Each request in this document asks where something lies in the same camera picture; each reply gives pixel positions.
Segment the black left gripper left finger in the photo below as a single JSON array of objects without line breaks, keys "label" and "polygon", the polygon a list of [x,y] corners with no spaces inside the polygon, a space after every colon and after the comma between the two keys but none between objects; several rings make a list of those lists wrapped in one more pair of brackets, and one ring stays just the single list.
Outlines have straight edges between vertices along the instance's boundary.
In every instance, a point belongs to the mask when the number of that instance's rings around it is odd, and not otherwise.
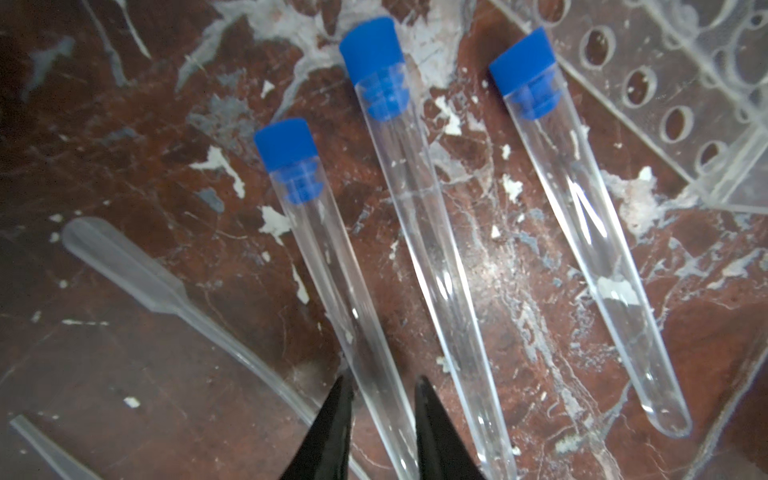
[{"label": "black left gripper left finger", "polygon": [[347,480],[352,428],[353,378],[339,376],[282,480]]}]

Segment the clear acrylic test tube rack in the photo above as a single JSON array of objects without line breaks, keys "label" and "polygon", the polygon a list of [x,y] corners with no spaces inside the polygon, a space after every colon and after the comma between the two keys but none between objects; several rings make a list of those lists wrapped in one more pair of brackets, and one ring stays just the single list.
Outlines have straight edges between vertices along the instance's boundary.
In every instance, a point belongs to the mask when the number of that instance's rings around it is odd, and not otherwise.
[{"label": "clear acrylic test tube rack", "polygon": [[767,210],[763,1],[502,1],[714,208]]}]

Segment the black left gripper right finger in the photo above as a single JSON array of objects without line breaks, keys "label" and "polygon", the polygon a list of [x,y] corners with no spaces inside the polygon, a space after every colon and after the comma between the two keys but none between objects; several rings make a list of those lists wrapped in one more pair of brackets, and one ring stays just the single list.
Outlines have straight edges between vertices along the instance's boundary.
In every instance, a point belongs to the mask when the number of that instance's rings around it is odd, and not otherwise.
[{"label": "black left gripper right finger", "polygon": [[414,400],[419,478],[483,480],[426,376],[418,378]]}]

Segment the blue capped test tube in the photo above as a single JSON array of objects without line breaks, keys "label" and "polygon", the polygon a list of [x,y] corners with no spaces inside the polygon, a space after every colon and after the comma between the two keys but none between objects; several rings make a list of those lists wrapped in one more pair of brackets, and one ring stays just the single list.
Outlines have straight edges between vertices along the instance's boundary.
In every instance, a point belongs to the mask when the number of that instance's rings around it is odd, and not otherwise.
[{"label": "blue capped test tube", "polygon": [[278,121],[254,143],[396,475],[415,479],[412,409],[309,126]]},{"label": "blue capped test tube", "polygon": [[517,468],[423,123],[392,18],[352,28],[340,43],[476,449],[489,479]]},{"label": "blue capped test tube", "polygon": [[688,436],[692,418],[553,46],[537,28],[490,73],[650,423]]}]

